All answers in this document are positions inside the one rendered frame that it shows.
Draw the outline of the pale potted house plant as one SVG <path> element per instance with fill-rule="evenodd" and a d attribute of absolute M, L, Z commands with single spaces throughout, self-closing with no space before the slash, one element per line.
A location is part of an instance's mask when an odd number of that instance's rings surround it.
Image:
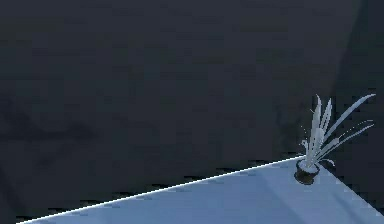
<path fill-rule="evenodd" d="M 315 109 L 312 110 L 309 137 L 303 139 L 300 143 L 300 145 L 305 149 L 305 154 L 302 159 L 296 162 L 294 178 L 297 182 L 303 185 L 312 185 L 315 181 L 315 177 L 320 173 L 321 161 L 327 161 L 331 165 L 335 165 L 333 160 L 326 159 L 326 156 L 330 152 L 374 126 L 372 120 L 365 120 L 360 122 L 360 124 L 368 123 L 368 125 L 363 127 L 361 130 L 347 136 L 347 133 L 353 130 L 353 128 L 350 128 L 340 136 L 329 140 L 331 135 L 343 123 L 343 121 L 361 104 L 372 97 L 374 97 L 374 94 L 361 97 L 350 107 L 348 107 L 333 125 L 329 125 L 332 117 L 332 99 L 329 99 L 325 109 L 322 109 L 322 100 L 319 95 L 316 96 L 317 103 Z"/>

